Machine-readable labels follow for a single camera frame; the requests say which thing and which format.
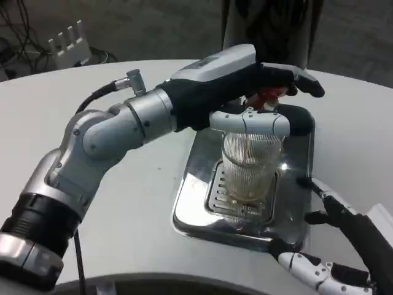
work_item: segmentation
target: black cable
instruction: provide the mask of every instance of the black cable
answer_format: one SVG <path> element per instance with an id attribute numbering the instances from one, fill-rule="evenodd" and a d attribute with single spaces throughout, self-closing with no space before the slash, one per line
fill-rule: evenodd
<path id="1" fill-rule="evenodd" d="M 38 72 L 37 65 L 39 61 L 43 58 L 46 57 L 46 62 L 44 66 L 44 71 L 46 70 L 47 63 L 48 63 L 48 54 L 49 51 L 44 49 L 43 46 L 39 44 L 38 37 L 37 37 L 37 32 L 34 28 L 31 27 L 30 22 L 29 22 L 29 14 L 28 10 L 26 8 L 24 0 L 17 0 L 17 6 L 18 6 L 18 11 L 20 14 L 20 18 L 22 20 L 22 23 L 19 24 L 14 24 L 11 22 L 10 15 L 6 8 L 0 4 L 0 14 L 2 18 L 4 19 L 5 23 L 4 25 L 0 26 L 8 26 L 11 31 L 14 33 L 15 37 L 18 39 L 18 43 L 20 46 L 20 50 L 18 51 L 16 60 L 18 60 L 20 57 L 25 58 L 25 60 L 28 62 L 31 73 L 35 74 Z M 30 32 L 33 32 L 34 39 L 31 37 Z M 30 59 L 28 52 L 26 50 L 26 46 L 30 44 L 33 46 L 35 50 L 38 51 L 40 54 L 35 60 L 34 60 L 34 65 L 33 61 Z"/>
<path id="2" fill-rule="evenodd" d="M 76 114 L 84 111 L 87 108 L 87 106 L 90 103 L 92 103 L 92 101 L 95 101 L 98 98 L 114 91 L 116 91 L 116 85 L 114 81 L 106 84 L 105 86 L 102 86 L 100 89 L 94 91 L 88 98 L 85 99 L 85 101 L 79 106 L 78 110 L 76 111 Z"/>
<path id="3" fill-rule="evenodd" d="M 100 52 L 101 52 L 101 53 L 106 53 L 106 54 L 108 54 L 108 57 L 111 57 L 115 63 L 119 61 L 119 60 L 117 59 L 117 57 L 116 57 L 113 53 L 110 53 L 110 52 L 108 52 L 108 51 L 106 51 L 106 50 L 98 49 L 98 48 L 93 47 L 93 46 L 90 46 L 90 50 L 91 50 L 92 52 L 95 51 L 95 52 L 97 52 L 97 53 L 100 53 Z"/>
<path id="4" fill-rule="evenodd" d="M 84 263 L 82 260 L 82 250 L 80 249 L 78 230 L 75 231 L 74 243 L 75 243 L 75 254 L 76 254 L 76 262 L 77 262 L 78 275 L 79 275 L 79 293 L 80 295 L 87 295 Z"/>
<path id="5" fill-rule="evenodd" d="M 105 86 L 102 86 L 100 89 L 94 91 L 88 98 L 86 98 L 86 100 L 79 106 L 78 110 L 76 111 L 76 114 L 84 111 L 92 101 L 97 100 L 98 98 L 107 95 L 108 93 L 111 93 L 113 91 L 116 91 L 116 85 L 114 81 L 106 84 Z M 75 243 L 75 254 L 76 254 L 76 261 L 77 261 L 78 274 L 79 274 L 79 293 L 80 295 L 87 295 L 84 264 L 82 260 L 82 250 L 80 249 L 78 230 L 76 230 L 75 232 L 74 243 Z"/>

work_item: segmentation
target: glass cup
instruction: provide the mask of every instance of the glass cup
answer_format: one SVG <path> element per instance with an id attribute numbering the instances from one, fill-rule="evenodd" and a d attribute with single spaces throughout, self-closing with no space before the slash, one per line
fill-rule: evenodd
<path id="1" fill-rule="evenodd" d="M 276 135 L 226 133 L 222 160 L 229 195 L 241 202 L 266 201 L 281 150 Z"/>

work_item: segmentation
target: robotic arm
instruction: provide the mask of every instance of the robotic arm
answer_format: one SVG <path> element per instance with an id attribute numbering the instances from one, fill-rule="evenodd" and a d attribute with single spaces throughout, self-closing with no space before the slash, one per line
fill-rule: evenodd
<path id="1" fill-rule="evenodd" d="M 63 268 L 68 240 L 101 179 L 131 149 L 187 127 L 279 136 L 308 133 L 313 121 L 302 108 L 222 110 L 229 101 L 260 88 L 282 86 L 324 95 L 314 77 L 294 66 L 256 63 L 249 44 L 186 66 L 147 93 L 135 71 L 102 88 L 101 95 L 132 87 L 136 97 L 107 112 L 79 112 L 69 121 L 60 147 L 39 162 L 0 229 L 0 275 L 39 291 L 51 290 Z"/>

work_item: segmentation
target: wires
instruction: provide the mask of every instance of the wires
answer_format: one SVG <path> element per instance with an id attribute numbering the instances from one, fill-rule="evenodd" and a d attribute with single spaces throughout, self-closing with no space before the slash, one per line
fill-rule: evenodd
<path id="1" fill-rule="evenodd" d="M 30 25 L 29 14 L 24 0 L 16 0 L 16 3 L 18 6 L 19 16 L 22 22 L 21 24 L 17 24 L 17 25 L 12 23 L 7 9 L 4 7 L 3 4 L 0 4 L 0 16 L 5 21 L 5 25 L 1 25 L 1 26 L 8 26 L 13 32 L 13 34 L 15 35 L 15 37 L 17 38 L 19 43 L 18 53 L 16 59 L 13 62 L 23 57 L 27 61 L 31 73 L 35 74 L 38 72 L 37 66 L 39 61 L 42 58 L 46 57 L 46 62 L 44 67 L 44 71 L 45 71 L 48 64 L 49 52 L 39 44 L 37 33 L 34 30 L 34 28 L 32 28 Z M 30 59 L 28 52 L 26 50 L 27 45 L 31 45 L 35 50 L 39 52 L 39 56 L 33 61 Z"/>
<path id="2" fill-rule="evenodd" d="M 93 55 L 102 55 L 105 54 L 107 56 L 107 59 L 105 61 L 102 61 L 101 63 L 106 63 L 106 62 L 118 62 L 119 60 L 117 59 L 117 57 L 113 54 L 110 53 L 108 51 L 102 50 L 102 49 L 98 49 L 96 47 L 90 46 L 90 50 L 91 50 L 91 54 Z"/>
<path id="3" fill-rule="evenodd" d="M 105 86 L 102 86 L 100 89 L 94 91 L 88 98 L 85 99 L 85 101 L 79 106 L 78 110 L 76 111 L 76 114 L 79 112 L 84 111 L 87 106 L 92 103 L 92 101 L 97 100 L 98 98 L 107 95 L 111 92 L 117 91 L 116 89 L 116 84 L 115 82 L 111 82 L 106 84 Z"/>
<path id="4" fill-rule="evenodd" d="M 18 42 L 16 47 L 11 47 L 11 51 L 16 52 L 16 54 L 6 64 L 3 64 L 2 67 L 5 68 L 16 63 L 18 60 L 24 60 L 29 66 L 31 74 L 46 72 L 51 53 L 40 45 L 37 32 L 30 24 L 30 17 L 25 1 L 15 0 L 15 2 L 17 4 L 20 23 L 12 22 L 5 4 L 0 2 L 0 17 L 4 20 L 4 24 L 0 24 L 0 27 L 8 27 Z M 99 61 L 96 62 L 98 64 L 118 62 L 117 57 L 113 53 L 95 47 L 90 47 L 90 50 L 92 55 L 98 57 Z"/>
<path id="5" fill-rule="evenodd" d="M 76 254 L 76 262 L 77 262 L 78 275 L 79 275 L 79 293 L 80 295 L 87 295 L 84 263 L 82 260 L 82 250 L 80 249 L 78 230 L 76 230 L 75 232 L 74 243 L 75 243 L 75 254 Z"/>

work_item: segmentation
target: round table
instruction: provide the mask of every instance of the round table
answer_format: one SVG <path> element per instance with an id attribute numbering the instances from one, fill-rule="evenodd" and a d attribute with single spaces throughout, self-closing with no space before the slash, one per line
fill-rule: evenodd
<path id="1" fill-rule="evenodd" d="M 38 161 L 57 148 L 68 120 L 92 91 L 139 68 L 151 89 L 191 60 L 131 61 L 54 71 L 0 83 L 0 223 L 10 215 Z M 326 96 L 301 93 L 282 103 L 307 108 L 316 121 L 313 174 L 357 211 L 378 202 L 393 213 L 393 90 L 310 71 Z M 130 89 L 90 107 L 107 109 L 133 96 Z M 272 295 L 313 290 L 292 278 L 265 253 L 179 235 L 171 210 L 195 132 L 160 138 L 126 157 L 104 177 L 80 229 L 87 278 L 121 274 L 179 273 L 231 282 Z M 313 209 L 322 205 L 313 198 Z M 338 229 L 310 228 L 306 249 L 325 261 L 363 268 Z M 78 278 L 73 242 L 58 283 Z M 0 281 L 0 289 L 5 286 Z"/>

